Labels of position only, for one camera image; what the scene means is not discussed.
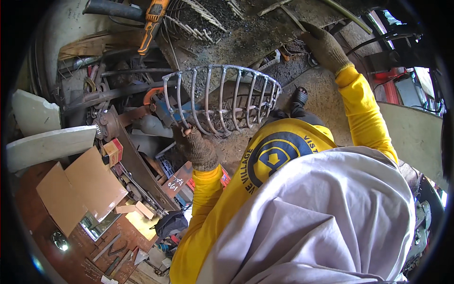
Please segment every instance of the concrete floor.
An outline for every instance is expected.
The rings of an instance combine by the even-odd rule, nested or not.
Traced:
[[[352,47],[373,38],[373,35],[366,34],[358,25],[354,23],[348,24],[340,34],[336,35],[336,39],[344,48],[344,51],[350,50]],[[373,43],[357,50],[356,55],[352,54],[349,59],[355,64],[358,72],[362,73],[368,79],[372,88],[372,76],[368,75],[365,70],[364,63],[361,62],[362,57],[382,51],[378,43]],[[334,81],[334,75],[326,69],[312,69],[298,76],[291,84],[282,90],[282,94],[277,100],[276,107],[289,112],[290,96],[295,90],[295,86],[304,86],[309,93],[309,100],[306,109],[319,116],[326,126],[331,130],[334,137],[334,142],[339,146],[352,146],[350,129],[348,120],[345,116],[344,104],[342,97],[337,90],[337,85]],[[220,161],[230,175],[238,168],[239,162],[246,149],[249,139],[259,129],[255,125],[252,129],[246,129],[243,133],[235,132],[233,136],[226,141],[214,141],[220,154]]]

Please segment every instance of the knit glove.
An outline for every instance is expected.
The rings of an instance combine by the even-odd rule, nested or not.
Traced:
[[[354,66],[329,32],[303,21],[300,21],[300,23],[307,30],[306,33],[301,33],[300,39],[307,44],[315,59],[323,67],[337,77],[341,71]]]
[[[192,163],[192,168],[201,172],[209,172],[219,165],[214,145],[202,138],[197,128],[173,127],[173,138],[177,148]]]

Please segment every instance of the workbench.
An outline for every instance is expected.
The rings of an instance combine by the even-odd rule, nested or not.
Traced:
[[[148,252],[156,240],[148,241],[126,219],[126,214],[123,214],[97,242],[94,242],[78,224],[67,238],[69,249],[67,251],[58,249],[51,239],[52,233],[58,230],[58,227],[36,191],[36,186],[55,163],[55,161],[50,161],[34,165],[20,179],[20,188],[15,194],[15,200],[25,226],[30,230],[33,239],[46,259],[69,284],[100,283],[103,272],[108,269],[117,256],[122,259],[128,253],[128,250],[133,251],[132,260],[129,261],[128,257],[113,278],[118,283],[123,284],[136,268],[134,266],[138,251],[136,248]],[[126,198],[119,205],[125,205],[125,202]],[[121,237],[112,245],[112,251],[122,248],[127,242],[126,249],[111,256],[108,256],[106,251],[96,262],[92,263],[93,258],[119,233],[121,233]]]
[[[248,67],[277,48],[293,41],[301,33],[301,29],[280,8],[262,17],[257,16],[259,11],[278,2],[277,0],[238,0],[237,2],[243,8],[245,21],[248,24],[231,30],[231,35],[223,38],[218,44],[209,44],[201,40],[172,41],[180,70],[210,63]],[[355,15],[364,14],[371,8],[377,7],[379,3],[378,0],[337,0],[337,2]],[[300,20],[319,27],[345,19],[344,15],[320,0],[293,0],[285,4],[285,7]],[[161,31],[156,42],[171,67],[178,70],[164,27]],[[197,56],[181,47],[190,49]],[[217,76],[213,74],[212,81],[219,82]]]

